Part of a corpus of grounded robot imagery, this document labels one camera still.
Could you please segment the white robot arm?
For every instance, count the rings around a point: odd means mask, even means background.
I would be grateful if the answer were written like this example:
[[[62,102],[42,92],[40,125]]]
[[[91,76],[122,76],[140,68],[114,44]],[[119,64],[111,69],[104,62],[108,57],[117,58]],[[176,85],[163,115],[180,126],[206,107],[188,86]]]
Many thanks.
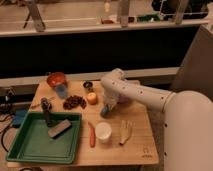
[[[207,96],[133,84],[119,68],[101,85],[111,109],[124,95],[164,113],[164,171],[213,171],[213,102]]]

